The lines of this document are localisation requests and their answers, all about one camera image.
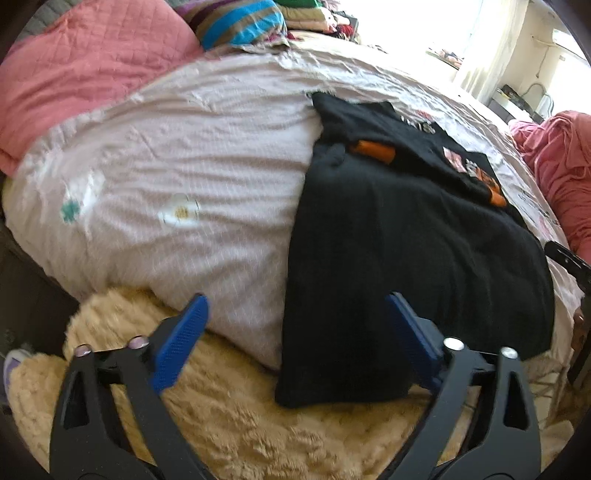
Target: black t-shirt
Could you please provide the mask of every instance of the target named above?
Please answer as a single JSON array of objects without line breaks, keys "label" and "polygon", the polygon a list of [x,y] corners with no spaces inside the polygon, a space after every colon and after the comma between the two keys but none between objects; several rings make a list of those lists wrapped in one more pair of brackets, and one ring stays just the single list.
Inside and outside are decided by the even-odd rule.
[{"label": "black t-shirt", "polygon": [[[276,400],[406,395],[413,373],[386,316],[392,291],[472,349],[546,351],[547,261],[486,156],[387,102],[312,99],[324,130],[291,237]],[[375,145],[391,151],[388,164],[372,158]]]}]

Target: blue gripper pad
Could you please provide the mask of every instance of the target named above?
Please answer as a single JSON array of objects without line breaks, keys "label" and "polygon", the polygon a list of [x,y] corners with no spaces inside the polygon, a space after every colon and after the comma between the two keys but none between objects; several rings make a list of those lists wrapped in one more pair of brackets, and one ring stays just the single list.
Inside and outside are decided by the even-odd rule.
[{"label": "blue gripper pad", "polygon": [[418,384],[436,394],[441,388],[443,335],[431,320],[418,317],[400,293],[386,297],[400,348],[418,375]]},{"label": "blue gripper pad", "polygon": [[[175,320],[177,323],[162,346],[154,352],[152,386],[156,392],[160,393],[176,383],[195,343],[205,330],[208,317],[207,298],[198,295],[177,317],[163,321],[163,324]],[[162,328],[166,330],[167,326],[162,325]]]}]

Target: pink cloth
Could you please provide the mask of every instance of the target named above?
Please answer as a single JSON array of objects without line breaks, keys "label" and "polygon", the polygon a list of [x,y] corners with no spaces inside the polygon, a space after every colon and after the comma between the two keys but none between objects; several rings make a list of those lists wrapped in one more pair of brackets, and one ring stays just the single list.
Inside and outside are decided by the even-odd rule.
[{"label": "pink cloth", "polygon": [[509,126],[571,250],[591,263],[591,116],[568,111]]},{"label": "pink cloth", "polygon": [[122,99],[203,53],[164,0],[85,0],[0,64],[0,169],[65,119]]}]

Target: curtain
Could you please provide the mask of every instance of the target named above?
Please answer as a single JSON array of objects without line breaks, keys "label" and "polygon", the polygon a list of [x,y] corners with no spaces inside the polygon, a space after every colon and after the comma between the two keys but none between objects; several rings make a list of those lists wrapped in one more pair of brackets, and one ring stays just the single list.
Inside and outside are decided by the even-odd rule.
[{"label": "curtain", "polygon": [[529,0],[484,0],[454,83],[487,104],[513,55]]}]

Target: beige fluffy rug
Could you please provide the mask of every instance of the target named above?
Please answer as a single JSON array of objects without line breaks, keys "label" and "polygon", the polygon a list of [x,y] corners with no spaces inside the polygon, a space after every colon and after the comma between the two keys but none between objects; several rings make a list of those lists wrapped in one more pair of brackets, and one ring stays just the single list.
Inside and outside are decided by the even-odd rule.
[{"label": "beige fluffy rug", "polygon": [[[174,312],[143,291],[116,289],[95,295],[72,318],[66,358],[81,343],[118,348],[150,334]],[[14,418],[35,458],[47,469],[53,410],[66,362],[36,355],[11,378]],[[275,375],[225,340],[205,334],[164,402],[185,438],[220,479],[374,479],[412,432],[428,396],[417,391],[396,402],[286,410],[274,403]],[[150,455],[119,387],[113,389],[135,453]],[[470,410],[442,460],[457,452]],[[544,464],[565,445],[570,424],[543,435]]]}]

